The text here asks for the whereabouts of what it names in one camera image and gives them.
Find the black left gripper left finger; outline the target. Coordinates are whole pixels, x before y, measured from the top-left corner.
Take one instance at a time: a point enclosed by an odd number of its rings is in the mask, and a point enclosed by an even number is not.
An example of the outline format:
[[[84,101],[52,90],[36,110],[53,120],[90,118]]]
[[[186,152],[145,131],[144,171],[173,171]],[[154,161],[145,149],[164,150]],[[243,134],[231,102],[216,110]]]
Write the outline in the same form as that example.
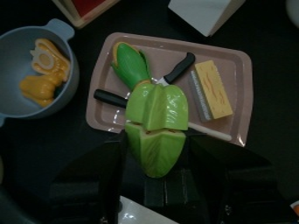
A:
[[[50,224],[117,224],[125,158],[121,131],[61,169],[50,183]]]

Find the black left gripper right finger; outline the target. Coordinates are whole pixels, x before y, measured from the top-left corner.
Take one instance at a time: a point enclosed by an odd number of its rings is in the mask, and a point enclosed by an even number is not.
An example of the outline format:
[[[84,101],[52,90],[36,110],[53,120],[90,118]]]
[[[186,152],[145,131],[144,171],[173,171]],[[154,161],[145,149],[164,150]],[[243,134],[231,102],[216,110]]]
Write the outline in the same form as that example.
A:
[[[190,166],[210,224],[279,224],[289,208],[272,164],[252,151],[208,136],[189,138]]]

